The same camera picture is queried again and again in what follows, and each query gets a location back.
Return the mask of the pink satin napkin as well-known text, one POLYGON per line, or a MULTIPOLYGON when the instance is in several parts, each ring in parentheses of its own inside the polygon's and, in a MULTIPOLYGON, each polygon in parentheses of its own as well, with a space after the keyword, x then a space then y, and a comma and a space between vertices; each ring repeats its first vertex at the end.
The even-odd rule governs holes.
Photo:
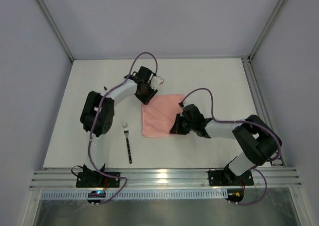
POLYGON ((148 105, 142 105, 142 135, 148 138, 169 137, 183 94, 154 96, 148 105))

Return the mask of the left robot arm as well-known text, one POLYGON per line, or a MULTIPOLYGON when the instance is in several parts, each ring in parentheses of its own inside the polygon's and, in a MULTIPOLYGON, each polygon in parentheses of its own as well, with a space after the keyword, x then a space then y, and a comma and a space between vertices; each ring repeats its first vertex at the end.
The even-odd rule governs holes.
POLYGON ((105 143, 105 135, 112 127, 115 106, 128 97, 135 96, 143 105, 148 105, 157 94, 164 79, 147 67, 141 66, 137 72, 129 73, 117 85, 102 92, 89 92, 80 122, 88 133, 86 167, 100 172, 105 163, 93 159, 93 146, 105 143))

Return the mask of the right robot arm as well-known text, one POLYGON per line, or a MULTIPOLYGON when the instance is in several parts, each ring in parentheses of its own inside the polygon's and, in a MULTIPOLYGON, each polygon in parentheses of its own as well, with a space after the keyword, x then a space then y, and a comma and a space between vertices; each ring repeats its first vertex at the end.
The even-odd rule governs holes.
POLYGON ((282 146, 281 139, 257 115, 234 121, 205 118, 194 104, 183 106, 169 133, 187 135, 191 131, 199 137, 237 141, 242 153, 222 170, 224 179, 230 185, 239 182, 247 171, 271 161, 275 153, 280 154, 282 146))

